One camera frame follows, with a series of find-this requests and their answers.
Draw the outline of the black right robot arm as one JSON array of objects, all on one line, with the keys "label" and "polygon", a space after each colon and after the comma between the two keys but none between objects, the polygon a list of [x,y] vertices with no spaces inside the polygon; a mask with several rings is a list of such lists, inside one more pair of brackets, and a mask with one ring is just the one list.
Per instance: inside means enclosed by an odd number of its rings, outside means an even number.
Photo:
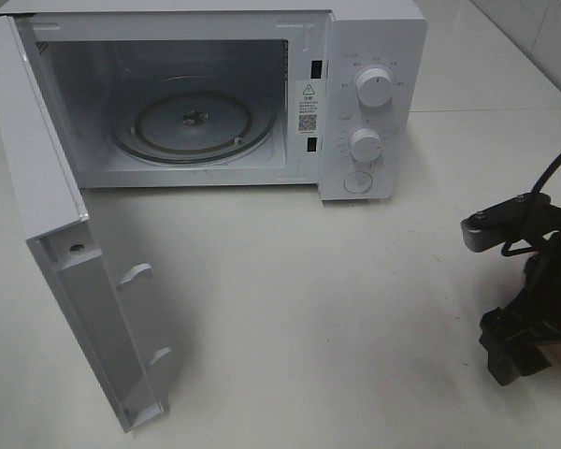
[{"label": "black right robot arm", "polygon": [[514,300],[481,319],[487,368],[502,386],[549,368],[540,348],[561,343],[561,229],[527,259],[524,273]]}]

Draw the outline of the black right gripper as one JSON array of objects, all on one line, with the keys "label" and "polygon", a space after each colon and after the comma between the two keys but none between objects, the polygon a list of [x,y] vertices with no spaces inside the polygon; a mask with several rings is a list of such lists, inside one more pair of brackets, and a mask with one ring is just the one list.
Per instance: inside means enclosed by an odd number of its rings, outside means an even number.
[{"label": "black right gripper", "polygon": [[522,236],[535,250],[525,264],[523,290],[480,321],[487,368],[501,386],[548,369],[544,348],[561,344],[561,208],[532,212]]}]

